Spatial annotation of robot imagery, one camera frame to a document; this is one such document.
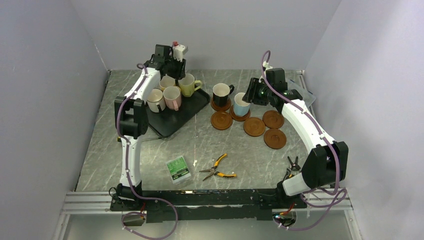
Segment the green mug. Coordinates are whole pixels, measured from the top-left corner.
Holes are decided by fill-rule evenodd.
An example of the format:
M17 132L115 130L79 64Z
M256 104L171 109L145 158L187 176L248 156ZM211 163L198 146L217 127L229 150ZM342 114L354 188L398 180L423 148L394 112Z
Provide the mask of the green mug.
M202 81L196 80L192 74L186 73L185 77L178 80L178 86L184 97L191 97L195 91L202 87Z

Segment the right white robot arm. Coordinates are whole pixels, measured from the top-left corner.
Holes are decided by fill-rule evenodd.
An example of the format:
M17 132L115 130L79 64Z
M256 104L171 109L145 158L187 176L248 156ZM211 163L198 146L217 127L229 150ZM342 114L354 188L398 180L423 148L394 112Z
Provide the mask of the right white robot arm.
M325 185L337 187L345 179L349 153L347 144L336 141L318 124L303 96L296 89L288 88L282 68L263 68L261 78L251 78L243 100L275 107L292 124L309 152L300 173L283 180L283 189L275 194L280 207L289 207L295 201L295 195Z

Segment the blue mug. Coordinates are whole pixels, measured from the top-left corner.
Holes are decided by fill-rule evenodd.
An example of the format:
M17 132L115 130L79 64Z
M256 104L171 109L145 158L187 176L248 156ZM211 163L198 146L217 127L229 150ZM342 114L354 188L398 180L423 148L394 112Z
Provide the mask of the blue mug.
M251 104L243 100L245 94L245 92L239 92L234 96L233 112L238 117L245 116L250 110Z

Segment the brown wooden coaster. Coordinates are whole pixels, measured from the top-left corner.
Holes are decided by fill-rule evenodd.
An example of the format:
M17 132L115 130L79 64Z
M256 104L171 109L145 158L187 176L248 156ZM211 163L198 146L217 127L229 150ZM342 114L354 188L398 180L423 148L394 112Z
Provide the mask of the brown wooden coaster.
M268 110L262 116L265 126L270 129L279 129L284 125L284 117L276 110Z
M244 121L243 130L251 137L259 137L265 132L266 126L262 119L249 117Z
M231 105L232 105L232 102L231 102L231 100L229 98L227 99L226 104L224 106L216 105L213 99L210 100L210 106L215 111L226 112L231 107Z
M271 149L278 150L287 143L286 135L279 129L270 128L263 136L264 143Z
M233 118L226 111L216 111L210 118L211 125L217 130L226 130L233 124Z
M246 119L248 119L251 115L251 111L249 110L245 115L243 116L238 116L235 114L234 111L234 105L232 105L229 109L229 114L232 117L233 120L237 121L237 122L244 122Z

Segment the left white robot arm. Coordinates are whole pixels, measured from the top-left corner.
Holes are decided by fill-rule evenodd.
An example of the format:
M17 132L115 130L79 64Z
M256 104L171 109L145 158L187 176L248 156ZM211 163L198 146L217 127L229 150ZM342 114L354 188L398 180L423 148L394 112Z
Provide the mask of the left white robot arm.
M149 127L147 99L163 76L174 80L185 76L187 51L187 46L177 42L157 44L150 59L137 64L141 75L133 87L114 100L115 127L122 144L122 171L116 195L131 210L139 209L144 203L140 156L141 137Z

